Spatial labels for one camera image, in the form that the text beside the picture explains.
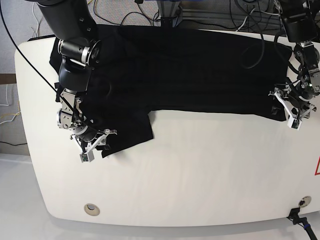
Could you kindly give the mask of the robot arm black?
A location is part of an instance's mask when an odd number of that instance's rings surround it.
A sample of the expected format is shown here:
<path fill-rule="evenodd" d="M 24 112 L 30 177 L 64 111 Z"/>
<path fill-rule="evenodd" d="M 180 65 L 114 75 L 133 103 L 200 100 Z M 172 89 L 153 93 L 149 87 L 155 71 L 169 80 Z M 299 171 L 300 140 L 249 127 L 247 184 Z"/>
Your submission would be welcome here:
<path fill-rule="evenodd" d="M 276 84 L 270 94 L 288 113 L 288 127 L 299 130 L 302 120 L 317 110 L 310 100 L 320 95 L 320 53 L 313 44 L 318 31 L 308 0 L 275 0 L 274 5 L 284 28 L 274 37 L 274 49 L 280 56 L 278 38 L 285 33 L 288 41 L 295 43 L 293 55 L 299 62 L 299 68 L 295 69 L 285 60 L 288 67 L 297 74 L 296 82 L 286 77 L 285 83 Z"/>
<path fill-rule="evenodd" d="M 61 108 L 57 125 L 71 131 L 70 138 L 80 150 L 80 160 L 91 162 L 95 158 L 93 150 L 106 147 L 107 137 L 116 134 L 116 130 L 95 129 L 94 121 L 81 110 L 92 72 L 99 65 L 101 41 L 97 24 L 85 0 L 38 0 L 36 3 L 58 39 L 57 52 L 61 56 L 56 94 Z"/>

